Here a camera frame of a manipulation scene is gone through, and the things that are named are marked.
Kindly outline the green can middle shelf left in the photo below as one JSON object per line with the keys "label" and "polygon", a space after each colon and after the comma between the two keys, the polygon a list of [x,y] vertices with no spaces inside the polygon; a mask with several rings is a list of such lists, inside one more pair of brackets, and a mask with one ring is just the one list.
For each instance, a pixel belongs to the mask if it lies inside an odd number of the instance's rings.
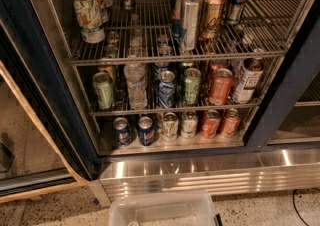
{"label": "green can middle shelf left", "polygon": [[102,110],[110,109],[114,104],[113,79],[108,72],[98,72],[93,76],[93,87],[98,105]]}

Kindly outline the gold can behind green can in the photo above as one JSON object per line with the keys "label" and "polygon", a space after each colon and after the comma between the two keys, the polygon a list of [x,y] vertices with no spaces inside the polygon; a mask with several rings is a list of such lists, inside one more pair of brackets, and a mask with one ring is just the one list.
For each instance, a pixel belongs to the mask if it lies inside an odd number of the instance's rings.
{"label": "gold can behind green can", "polygon": [[116,67],[114,65],[98,66],[97,69],[100,72],[107,72],[113,81],[116,80]]}

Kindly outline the left white 7up can bottom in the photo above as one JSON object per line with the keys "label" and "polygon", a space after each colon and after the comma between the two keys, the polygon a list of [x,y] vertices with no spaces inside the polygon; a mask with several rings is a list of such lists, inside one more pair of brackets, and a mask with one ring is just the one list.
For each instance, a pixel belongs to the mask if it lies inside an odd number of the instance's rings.
{"label": "left white 7up can bottom", "polygon": [[166,113],[162,121],[163,138],[168,142],[174,141],[178,135],[178,126],[177,115],[175,113]]}

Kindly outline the right orange can bottom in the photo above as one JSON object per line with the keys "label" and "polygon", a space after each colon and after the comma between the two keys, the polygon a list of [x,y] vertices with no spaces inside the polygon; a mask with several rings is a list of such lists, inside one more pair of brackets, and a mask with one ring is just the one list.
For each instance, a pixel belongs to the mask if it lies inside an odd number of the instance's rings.
{"label": "right orange can bottom", "polygon": [[225,138],[233,137],[241,122],[240,113],[237,109],[228,109],[224,114],[220,134]]}

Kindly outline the blue pepsi can middle shelf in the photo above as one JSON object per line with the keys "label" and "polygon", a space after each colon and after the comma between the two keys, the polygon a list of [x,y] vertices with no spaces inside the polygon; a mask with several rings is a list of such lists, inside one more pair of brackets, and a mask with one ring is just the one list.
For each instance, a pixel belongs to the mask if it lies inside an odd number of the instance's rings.
{"label": "blue pepsi can middle shelf", "polygon": [[158,102],[163,108],[172,108],[176,104],[175,91],[176,81],[175,74],[172,71],[161,71],[158,74]]}

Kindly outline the right white 7up can bottom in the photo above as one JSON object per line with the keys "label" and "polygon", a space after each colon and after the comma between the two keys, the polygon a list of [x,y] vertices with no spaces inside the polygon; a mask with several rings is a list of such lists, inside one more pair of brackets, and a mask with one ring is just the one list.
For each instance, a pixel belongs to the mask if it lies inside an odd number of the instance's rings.
{"label": "right white 7up can bottom", "polygon": [[181,136],[193,138],[196,134],[198,125],[198,115],[195,111],[184,111],[181,118]]}

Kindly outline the right blue pepsi can bottom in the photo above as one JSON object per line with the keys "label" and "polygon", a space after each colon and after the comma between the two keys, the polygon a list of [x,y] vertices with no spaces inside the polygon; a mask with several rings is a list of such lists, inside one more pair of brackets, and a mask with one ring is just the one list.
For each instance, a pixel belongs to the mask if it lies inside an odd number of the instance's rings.
{"label": "right blue pepsi can bottom", "polygon": [[139,141],[143,146],[149,146],[154,141],[153,121],[150,117],[141,117],[138,121]]}

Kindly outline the open glass fridge door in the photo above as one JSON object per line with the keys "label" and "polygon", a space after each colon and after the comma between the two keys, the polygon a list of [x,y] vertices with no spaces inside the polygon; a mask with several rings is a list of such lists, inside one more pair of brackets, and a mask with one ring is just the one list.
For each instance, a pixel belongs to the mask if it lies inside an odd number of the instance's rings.
{"label": "open glass fridge door", "polygon": [[0,202],[86,185],[97,153],[69,60],[73,0],[0,0]]}

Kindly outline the orange gold tall can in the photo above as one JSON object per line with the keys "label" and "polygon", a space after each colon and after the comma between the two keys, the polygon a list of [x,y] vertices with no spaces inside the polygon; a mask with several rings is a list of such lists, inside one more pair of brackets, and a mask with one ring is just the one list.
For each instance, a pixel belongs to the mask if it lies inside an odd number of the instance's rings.
{"label": "orange gold tall can", "polygon": [[204,39],[218,35],[225,0],[203,0],[200,34]]}

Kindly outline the steel fridge base grille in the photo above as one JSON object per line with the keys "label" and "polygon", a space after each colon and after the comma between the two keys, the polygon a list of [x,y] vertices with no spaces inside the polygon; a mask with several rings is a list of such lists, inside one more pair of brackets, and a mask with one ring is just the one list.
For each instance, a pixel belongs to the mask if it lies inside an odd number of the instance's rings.
{"label": "steel fridge base grille", "polygon": [[319,148],[112,162],[89,183],[106,207],[146,193],[205,190],[221,196],[319,186]]}

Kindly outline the orange soda can middle shelf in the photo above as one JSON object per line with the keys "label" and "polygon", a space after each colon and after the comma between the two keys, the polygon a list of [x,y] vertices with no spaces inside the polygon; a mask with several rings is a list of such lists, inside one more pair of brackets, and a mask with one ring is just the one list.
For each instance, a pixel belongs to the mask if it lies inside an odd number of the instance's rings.
{"label": "orange soda can middle shelf", "polygon": [[209,102],[221,106],[227,101],[233,82],[233,73],[229,69],[221,68],[215,72],[214,81],[209,92]]}

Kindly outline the left orange can bottom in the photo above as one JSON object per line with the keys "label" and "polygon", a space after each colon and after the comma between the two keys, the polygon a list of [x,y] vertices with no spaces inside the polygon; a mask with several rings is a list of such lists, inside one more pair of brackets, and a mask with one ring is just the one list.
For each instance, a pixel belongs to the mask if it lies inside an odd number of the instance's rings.
{"label": "left orange can bottom", "polygon": [[210,109],[204,112],[200,133],[203,137],[212,139],[217,132],[221,121],[220,113],[215,109]]}

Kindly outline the front slim silver energy can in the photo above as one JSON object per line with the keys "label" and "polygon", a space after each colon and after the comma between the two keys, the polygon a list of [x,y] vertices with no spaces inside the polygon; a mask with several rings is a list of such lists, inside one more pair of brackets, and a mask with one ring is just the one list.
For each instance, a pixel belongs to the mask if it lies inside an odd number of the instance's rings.
{"label": "front slim silver energy can", "polygon": [[203,0],[182,0],[179,45],[183,51],[196,48]]}

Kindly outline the blue pepsi can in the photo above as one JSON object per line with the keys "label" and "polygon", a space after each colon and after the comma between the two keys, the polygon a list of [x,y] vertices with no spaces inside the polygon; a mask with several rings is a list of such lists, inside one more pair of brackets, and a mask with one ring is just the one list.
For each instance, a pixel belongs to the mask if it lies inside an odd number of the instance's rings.
{"label": "blue pepsi can", "polygon": [[153,121],[150,117],[141,117],[138,121],[139,141],[143,146],[149,146],[154,141]]}
{"label": "blue pepsi can", "polygon": [[131,132],[129,123],[124,117],[117,117],[113,122],[114,135],[117,143],[127,146],[131,143]]}

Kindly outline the green can shelf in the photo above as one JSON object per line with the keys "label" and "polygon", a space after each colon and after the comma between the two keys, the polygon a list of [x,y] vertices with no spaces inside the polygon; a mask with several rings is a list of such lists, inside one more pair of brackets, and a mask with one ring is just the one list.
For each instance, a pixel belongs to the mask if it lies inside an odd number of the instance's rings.
{"label": "green can shelf", "polygon": [[110,109],[114,104],[113,79],[108,72],[98,72],[93,76],[93,87],[98,105],[102,110]]}
{"label": "green can shelf", "polygon": [[201,72],[197,68],[188,68],[183,73],[183,99],[193,105],[198,101],[201,84]]}

